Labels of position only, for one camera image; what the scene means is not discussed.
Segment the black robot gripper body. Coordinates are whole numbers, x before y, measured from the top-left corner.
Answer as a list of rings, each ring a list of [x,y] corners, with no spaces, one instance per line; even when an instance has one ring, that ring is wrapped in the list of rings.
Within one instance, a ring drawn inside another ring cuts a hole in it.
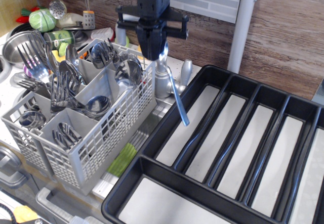
[[[166,36],[186,39],[189,18],[170,7],[170,0],[137,0],[136,6],[118,6],[117,26],[126,30],[161,29]]]

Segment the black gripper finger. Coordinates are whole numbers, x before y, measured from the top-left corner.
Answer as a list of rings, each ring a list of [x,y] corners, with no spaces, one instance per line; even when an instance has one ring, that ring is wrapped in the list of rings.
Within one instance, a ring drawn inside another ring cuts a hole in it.
[[[151,27],[147,27],[141,23],[138,23],[136,26],[138,42],[143,56],[147,59],[153,58],[152,46],[150,45],[152,31],[153,29]]]
[[[154,28],[151,32],[151,60],[157,60],[167,40],[166,27]]]

